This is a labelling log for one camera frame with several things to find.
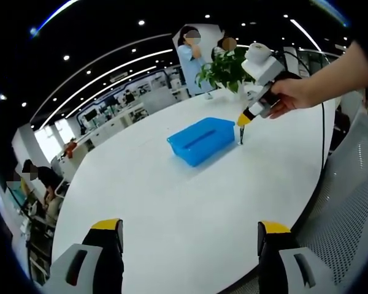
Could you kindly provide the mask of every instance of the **white round table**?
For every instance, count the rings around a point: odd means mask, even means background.
[[[92,150],[61,208],[52,260],[81,243],[96,222],[119,217],[125,294],[215,294],[252,270],[258,221],[291,227],[316,186],[321,107],[258,117],[246,127],[244,145],[190,167],[166,138],[209,116],[236,121],[241,103],[225,93],[163,109]],[[327,156],[335,102],[325,110]]]

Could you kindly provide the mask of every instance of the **window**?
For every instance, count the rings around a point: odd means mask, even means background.
[[[51,162],[51,160],[62,151],[52,132],[52,128],[46,126],[42,130],[36,131],[34,134],[36,135],[37,142],[45,157]]]
[[[66,119],[55,122],[55,125],[65,144],[69,143],[72,138],[75,138],[74,132],[72,131]]]

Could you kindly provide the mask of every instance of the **blue plastic tray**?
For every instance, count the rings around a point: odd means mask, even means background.
[[[195,167],[234,141],[234,122],[205,118],[169,137],[174,154]]]

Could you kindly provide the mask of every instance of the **orange object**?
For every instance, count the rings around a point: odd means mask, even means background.
[[[66,154],[68,156],[68,158],[72,158],[72,150],[74,150],[76,148],[76,146],[78,146],[78,144],[76,144],[76,142],[69,142],[66,148]]]

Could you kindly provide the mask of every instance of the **black cable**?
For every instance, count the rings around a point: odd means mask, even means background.
[[[311,76],[311,71],[309,70],[309,68],[305,65],[305,63],[300,59],[298,58],[296,55],[290,53],[290,52],[287,52],[287,51],[278,51],[278,52],[275,52],[275,55],[279,55],[280,53],[284,54],[289,54],[291,56],[293,56],[294,58],[296,58],[299,63],[301,63],[302,66],[304,66],[304,68],[307,70],[308,74]],[[323,139],[322,139],[322,146],[321,146],[321,169],[320,169],[320,172],[323,171],[323,168],[324,168],[324,103],[322,102],[321,103],[321,111],[322,111],[322,123],[323,123]]]

